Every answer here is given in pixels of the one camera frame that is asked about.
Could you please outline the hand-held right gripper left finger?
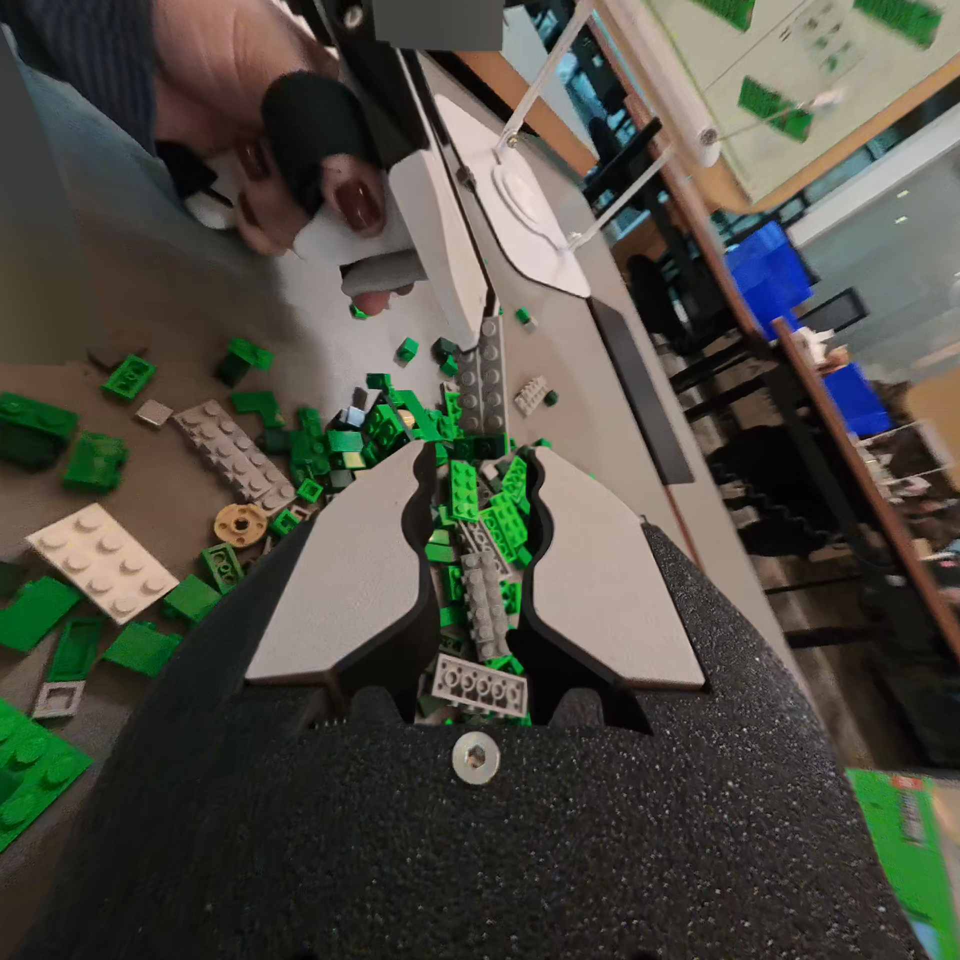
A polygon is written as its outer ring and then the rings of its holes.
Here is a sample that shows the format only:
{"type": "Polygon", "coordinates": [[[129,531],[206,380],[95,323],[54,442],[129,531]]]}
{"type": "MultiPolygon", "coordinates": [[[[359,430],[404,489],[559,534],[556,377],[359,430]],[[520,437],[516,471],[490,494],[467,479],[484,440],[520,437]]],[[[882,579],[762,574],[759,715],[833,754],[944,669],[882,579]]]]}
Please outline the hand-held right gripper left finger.
{"type": "Polygon", "coordinates": [[[385,690],[406,722],[440,639],[426,546],[433,448],[415,440],[323,508],[246,666],[254,688],[325,689],[337,710],[385,690]]]}

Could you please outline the pile of green toy bricks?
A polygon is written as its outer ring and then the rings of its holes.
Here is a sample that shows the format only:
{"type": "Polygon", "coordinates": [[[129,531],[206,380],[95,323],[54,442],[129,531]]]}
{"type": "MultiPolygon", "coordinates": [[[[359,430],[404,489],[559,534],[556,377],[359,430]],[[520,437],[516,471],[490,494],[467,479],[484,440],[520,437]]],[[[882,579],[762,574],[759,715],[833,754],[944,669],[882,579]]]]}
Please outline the pile of green toy bricks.
{"type": "Polygon", "coordinates": [[[388,456],[424,441],[436,456],[437,486],[431,504],[434,531],[425,548],[438,598],[438,653],[465,647],[479,664],[512,661],[507,633],[520,612],[517,573],[530,560],[526,465],[510,454],[506,435],[468,435],[460,426],[458,386],[444,385],[442,407],[428,409],[390,374],[369,373],[375,403],[361,419],[359,436],[326,436],[330,466],[345,467],[354,482],[388,456]],[[348,454],[356,454],[351,473],[348,454]]]}

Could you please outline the long grey studded plate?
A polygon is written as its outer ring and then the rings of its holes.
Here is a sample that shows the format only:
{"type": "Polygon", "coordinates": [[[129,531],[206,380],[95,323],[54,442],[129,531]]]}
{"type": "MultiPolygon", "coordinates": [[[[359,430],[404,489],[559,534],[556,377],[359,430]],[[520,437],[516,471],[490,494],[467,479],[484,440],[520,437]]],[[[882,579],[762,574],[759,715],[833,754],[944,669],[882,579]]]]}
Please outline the long grey studded plate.
{"type": "Polygon", "coordinates": [[[470,350],[457,350],[456,382],[460,426],[467,435],[509,432],[502,314],[495,311],[481,323],[479,340],[470,350]]]}

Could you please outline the black desk panel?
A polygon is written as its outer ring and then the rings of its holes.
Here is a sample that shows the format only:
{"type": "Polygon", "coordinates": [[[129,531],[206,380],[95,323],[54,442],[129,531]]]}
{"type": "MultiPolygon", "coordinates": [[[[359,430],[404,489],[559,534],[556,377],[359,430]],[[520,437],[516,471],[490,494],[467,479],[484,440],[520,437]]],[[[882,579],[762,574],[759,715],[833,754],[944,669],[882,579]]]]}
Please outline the black desk panel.
{"type": "Polygon", "coordinates": [[[627,321],[594,296],[585,302],[661,484],[692,484],[694,473],[627,321]]]}

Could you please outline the white book stand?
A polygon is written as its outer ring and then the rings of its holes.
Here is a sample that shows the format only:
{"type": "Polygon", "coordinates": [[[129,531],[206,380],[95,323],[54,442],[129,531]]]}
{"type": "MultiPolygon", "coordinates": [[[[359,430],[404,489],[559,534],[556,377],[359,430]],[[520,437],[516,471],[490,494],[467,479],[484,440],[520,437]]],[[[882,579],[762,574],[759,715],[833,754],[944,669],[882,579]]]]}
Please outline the white book stand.
{"type": "MultiPolygon", "coordinates": [[[[905,12],[894,15],[896,26],[924,29],[928,14],[907,2],[905,12]]],[[[739,212],[760,210],[772,201],[786,199],[791,192],[808,186],[787,188],[785,198],[762,201],[758,208],[733,209],[718,202],[703,190],[702,177],[726,165],[714,120],[708,112],[685,66],[672,44],[658,27],[648,2],[559,2],[549,6],[550,15],[570,18],[551,48],[537,36],[531,16],[505,13],[504,50],[501,54],[457,53],[469,66],[485,65],[493,58],[508,76],[516,69],[515,54],[523,58],[534,55],[527,69],[535,69],[527,78],[529,85],[517,98],[516,90],[503,86],[503,74],[484,76],[493,90],[512,105],[512,113],[501,129],[489,129],[472,119],[462,108],[444,96],[438,96],[440,117],[452,138],[455,156],[465,169],[463,177],[475,190],[494,235],[511,265],[526,278],[552,285],[575,296],[589,293],[590,287],[573,254],[599,233],[592,226],[583,236],[568,233],[560,227],[556,216],[547,209],[546,198],[537,185],[534,173],[521,153],[519,140],[525,121],[534,121],[534,108],[551,87],[558,87],[557,67],[571,50],[582,31],[599,47],[601,57],[608,58],[613,78],[625,94],[638,99],[661,124],[659,147],[667,160],[681,162],[687,173],[698,180],[705,197],[722,208],[739,212]]],[[[739,29],[747,27],[750,12],[734,2],[731,20],[739,29]]],[[[822,174],[827,172],[832,163],[822,174]]]]}

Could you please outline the large grey studded plate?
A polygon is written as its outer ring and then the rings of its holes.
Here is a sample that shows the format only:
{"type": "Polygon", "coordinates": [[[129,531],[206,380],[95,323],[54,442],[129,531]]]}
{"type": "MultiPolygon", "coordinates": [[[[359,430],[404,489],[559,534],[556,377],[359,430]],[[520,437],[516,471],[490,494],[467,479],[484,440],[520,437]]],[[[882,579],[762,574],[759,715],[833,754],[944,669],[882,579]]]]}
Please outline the large grey studded plate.
{"type": "Polygon", "coordinates": [[[292,482],[218,401],[210,399],[174,413],[172,420],[240,502],[256,505],[269,518],[293,503],[292,482]]]}

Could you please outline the black office chair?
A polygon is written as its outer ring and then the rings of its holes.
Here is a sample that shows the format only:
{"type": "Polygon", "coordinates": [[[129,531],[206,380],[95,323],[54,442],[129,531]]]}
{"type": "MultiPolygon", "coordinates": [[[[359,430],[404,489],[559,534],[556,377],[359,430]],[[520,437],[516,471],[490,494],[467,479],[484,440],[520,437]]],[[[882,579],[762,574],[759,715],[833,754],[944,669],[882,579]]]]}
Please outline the black office chair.
{"type": "Polygon", "coordinates": [[[706,454],[705,462],[717,485],[740,484],[741,504],[757,512],[757,520],[739,531],[750,555],[807,560],[845,541],[838,518],[785,425],[745,429],[706,454]]]}

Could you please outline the green smooth tile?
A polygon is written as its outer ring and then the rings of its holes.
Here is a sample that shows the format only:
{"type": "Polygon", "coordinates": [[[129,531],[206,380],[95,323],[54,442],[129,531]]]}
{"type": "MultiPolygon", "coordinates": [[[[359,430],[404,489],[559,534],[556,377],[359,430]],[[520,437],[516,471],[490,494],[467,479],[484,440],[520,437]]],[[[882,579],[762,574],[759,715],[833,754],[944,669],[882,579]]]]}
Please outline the green smooth tile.
{"type": "Polygon", "coordinates": [[[102,654],[102,661],[156,678],[183,641],[177,633],[163,633],[146,621],[128,622],[102,654]]]}

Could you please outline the white studded brick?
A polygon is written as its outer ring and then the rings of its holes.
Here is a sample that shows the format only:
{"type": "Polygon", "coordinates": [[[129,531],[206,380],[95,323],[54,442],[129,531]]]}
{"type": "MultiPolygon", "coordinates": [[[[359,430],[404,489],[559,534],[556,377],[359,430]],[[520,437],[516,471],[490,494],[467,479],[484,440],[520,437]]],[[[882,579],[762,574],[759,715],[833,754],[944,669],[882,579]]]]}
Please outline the white studded brick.
{"type": "Polygon", "coordinates": [[[180,583],[98,503],[28,534],[25,541],[118,626],[180,583]]]}

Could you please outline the green upturned plate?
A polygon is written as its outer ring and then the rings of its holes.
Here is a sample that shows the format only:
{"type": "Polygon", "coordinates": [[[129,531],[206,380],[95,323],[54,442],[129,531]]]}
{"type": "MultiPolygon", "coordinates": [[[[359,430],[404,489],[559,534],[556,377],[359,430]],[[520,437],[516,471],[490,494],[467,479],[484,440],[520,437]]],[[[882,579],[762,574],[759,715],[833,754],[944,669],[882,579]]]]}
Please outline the green upturned plate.
{"type": "Polygon", "coordinates": [[[86,680],[97,655],[106,618],[84,616],[68,620],[60,633],[46,673],[46,682],[86,680]]]}

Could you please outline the blue storage bin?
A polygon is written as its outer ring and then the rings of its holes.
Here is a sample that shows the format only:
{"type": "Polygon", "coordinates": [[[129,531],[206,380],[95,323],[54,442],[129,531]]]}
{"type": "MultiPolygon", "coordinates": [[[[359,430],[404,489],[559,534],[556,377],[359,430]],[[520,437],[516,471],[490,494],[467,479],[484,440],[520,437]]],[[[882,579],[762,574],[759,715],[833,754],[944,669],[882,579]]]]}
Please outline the blue storage bin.
{"type": "Polygon", "coordinates": [[[726,267],[765,341],[777,341],[773,323],[798,330],[797,308],[813,296],[806,261],[777,220],[767,220],[726,252],[726,267]]]}
{"type": "Polygon", "coordinates": [[[857,362],[850,362],[827,373],[822,377],[822,383],[849,434],[865,439],[894,428],[879,394],[857,362]]]}

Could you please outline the large green studded plate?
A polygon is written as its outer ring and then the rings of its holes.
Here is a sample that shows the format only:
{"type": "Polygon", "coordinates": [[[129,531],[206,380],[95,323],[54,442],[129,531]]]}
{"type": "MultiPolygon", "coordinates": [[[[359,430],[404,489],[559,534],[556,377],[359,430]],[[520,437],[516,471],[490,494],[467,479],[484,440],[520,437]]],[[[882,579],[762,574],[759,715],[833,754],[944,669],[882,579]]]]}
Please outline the large green studded plate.
{"type": "Polygon", "coordinates": [[[91,766],[92,759],[1,701],[1,852],[91,766]]]}

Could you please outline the green toy set box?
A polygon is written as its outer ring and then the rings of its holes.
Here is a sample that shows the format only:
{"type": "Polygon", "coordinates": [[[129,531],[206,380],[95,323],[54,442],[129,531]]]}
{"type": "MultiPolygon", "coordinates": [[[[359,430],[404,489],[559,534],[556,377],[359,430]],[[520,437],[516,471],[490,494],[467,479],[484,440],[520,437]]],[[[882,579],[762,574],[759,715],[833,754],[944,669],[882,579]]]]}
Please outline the green toy set box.
{"type": "Polygon", "coordinates": [[[934,801],[923,774],[846,768],[894,896],[928,958],[959,957],[958,910],[934,801]]]}

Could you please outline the glass partition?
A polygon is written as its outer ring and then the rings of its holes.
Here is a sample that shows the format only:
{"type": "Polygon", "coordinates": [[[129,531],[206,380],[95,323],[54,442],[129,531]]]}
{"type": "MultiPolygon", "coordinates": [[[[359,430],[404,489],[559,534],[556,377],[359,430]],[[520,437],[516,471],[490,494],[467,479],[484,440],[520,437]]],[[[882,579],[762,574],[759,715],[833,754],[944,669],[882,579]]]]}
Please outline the glass partition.
{"type": "Polygon", "coordinates": [[[820,278],[867,315],[833,342],[871,379],[920,383],[958,367],[959,106],[817,201],[787,229],[820,278]]]}

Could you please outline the grey window frame piece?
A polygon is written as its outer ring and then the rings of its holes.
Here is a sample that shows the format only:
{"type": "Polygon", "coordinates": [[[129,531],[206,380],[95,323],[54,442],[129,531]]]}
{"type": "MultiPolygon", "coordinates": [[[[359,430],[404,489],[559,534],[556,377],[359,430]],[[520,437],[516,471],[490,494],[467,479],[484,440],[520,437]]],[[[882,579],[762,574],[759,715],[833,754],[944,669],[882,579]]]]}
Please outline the grey window frame piece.
{"type": "Polygon", "coordinates": [[[45,721],[76,716],[86,685],[84,679],[43,682],[33,705],[31,718],[45,721]]]}

